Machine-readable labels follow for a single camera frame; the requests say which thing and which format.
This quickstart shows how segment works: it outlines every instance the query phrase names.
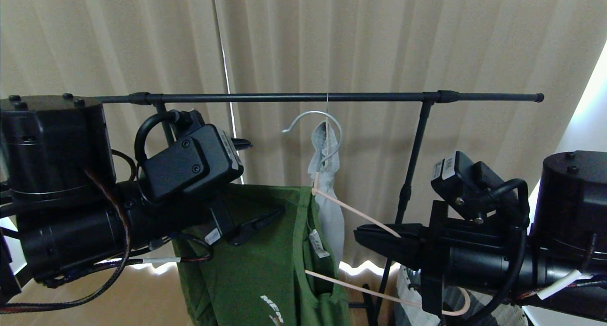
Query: green tank top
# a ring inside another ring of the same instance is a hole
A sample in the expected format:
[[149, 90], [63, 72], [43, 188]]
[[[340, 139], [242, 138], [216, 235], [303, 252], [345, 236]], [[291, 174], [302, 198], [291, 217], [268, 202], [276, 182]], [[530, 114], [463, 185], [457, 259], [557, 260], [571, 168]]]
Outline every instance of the green tank top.
[[[207, 263], [179, 263], [179, 276], [193, 323], [199, 326], [349, 325], [348, 295], [339, 285], [313, 278], [312, 270], [336, 278], [332, 255], [312, 246], [317, 205], [310, 187], [230, 184], [223, 192], [234, 224], [278, 206], [282, 214], [241, 246], [219, 240]], [[201, 227], [186, 230], [202, 239]], [[178, 256], [204, 254], [195, 243], [173, 240]]]

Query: screw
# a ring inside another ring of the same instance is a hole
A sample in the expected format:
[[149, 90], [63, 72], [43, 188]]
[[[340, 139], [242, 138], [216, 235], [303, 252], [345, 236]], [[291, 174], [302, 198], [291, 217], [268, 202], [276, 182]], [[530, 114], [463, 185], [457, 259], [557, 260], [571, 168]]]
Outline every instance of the screw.
[[17, 102], [13, 106], [15, 107], [15, 110], [27, 110], [28, 109], [28, 104], [25, 102]]
[[567, 166], [567, 173], [577, 174], [577, 172], [579, 172], [579, 168], [577, 168], [577, 166]]
[[135, 201], [132, 199], [129, 199], [127, 201], [124, 202], [124, 208], [125, 209], [132, 209], [135, 206]]

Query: wooden floor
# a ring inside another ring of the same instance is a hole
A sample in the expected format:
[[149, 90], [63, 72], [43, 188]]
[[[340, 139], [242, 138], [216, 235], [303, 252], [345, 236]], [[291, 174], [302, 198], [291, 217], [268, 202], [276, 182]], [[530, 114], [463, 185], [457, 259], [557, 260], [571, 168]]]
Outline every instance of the wooden floor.
[[[90, 294], [99, 288], [111, 272], [99, 272], [74, 281], [59, 289], [46, 289], [30, 282], [24, 286], [23, 293], [11, 302], [60, 302], [75, 300]], [[371, 289], [377, 289], [380, 277], [373, 273], [362, 273], [349, 277], [342, 272], [342, 280], [355, 285], [368, 283]], [[389, 294], [394, 294], [394, 275], [389, 285]], [[360, 292], [349, 293], [352, 301], [362, 302]], [[380, 325], [388, 325], [392, 315], [392, 303], [384, 303], [379, 318]], [[367, 325], [364, 309], [351, 309], [352, 326]], [[161, 267], [161, 270], [148, 268], [126, 268], [106, 293], [86, 305], [45, 313], [25, 313], [2, 315], [2, 326], [190, 326], [192, 323], [186, 313], [179, 278], [175, 266]]]

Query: curtain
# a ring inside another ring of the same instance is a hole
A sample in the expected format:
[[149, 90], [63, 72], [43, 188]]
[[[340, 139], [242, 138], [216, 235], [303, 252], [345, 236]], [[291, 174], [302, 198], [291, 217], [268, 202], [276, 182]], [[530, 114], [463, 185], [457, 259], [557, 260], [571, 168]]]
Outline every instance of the curtain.
[[[503, 179], [537, 182], [607, 36], [607, 0], [215, 0], [233, 93], [544, 93], [544, 103], [433, 107], [406, 223], [429, 220], [432, 165], [461, 150]], [[330, 103], [345, 134], [336, 194], [385, 223], [396, 214], [419, 103]], [[237, 103], [245, 182], [310, 184], [310, 134], [323, 117], [280, 130], [325, 103]], [[344, 261], [379, 256], [356, 244], [366, 220], [343, 211]]]
[[[544, 103], [432, 108], [405, 222], [427, 223], [431, 167], [453, 151], [533, 185], [607, 36], [607, 0], [0, 0], [0, 95], [263, 92], [538, 93]], [[394, 220], [419, 103], [208, 103], [206, 121], [253, 149], [245, 183], [310, 184], [310, 134], [325, 110], [343, 125], [336, 194]], [[106, 105], [113, 148], [132, 154], [152, 107]], [[154, 129], [147, 151], [165, 148]], [[128, 166], [116, 159], [119, 179]], [[344, 261], [381, 261], [353, 239]]]

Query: hanging white fabric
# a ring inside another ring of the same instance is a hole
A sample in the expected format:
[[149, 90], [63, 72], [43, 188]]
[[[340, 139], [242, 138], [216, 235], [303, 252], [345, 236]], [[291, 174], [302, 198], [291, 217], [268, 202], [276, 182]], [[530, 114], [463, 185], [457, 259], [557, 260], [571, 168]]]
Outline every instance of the hanging white fabric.
[[[310, 166], [308, 166], [308, 174], [310, 174], [310, 178], [313, 181], [319, 168], [319, 162], [338, 146], [338, 140], [331, 125], [321, 122], [312, 132], [312, 144], [314, 145], [314, 149], [316, 149], [316, 153], [312, 157], [312, 161], [310, 161]], [[329, 196], [337, 198], [333, 190], [333, 184], [335, 182], [335, 174], [340, 169], [339, 153], [335, 153], [331, 158], [328, 158], [320, 168], [317, 188]], [[319, 207], [318, 217], [321, 222], [322, 234], [333, 253], [336, 265], [339, 265], [343, 257], [345, 228], [341, 207], [321, 195], [315, 196], [314, 199]]]

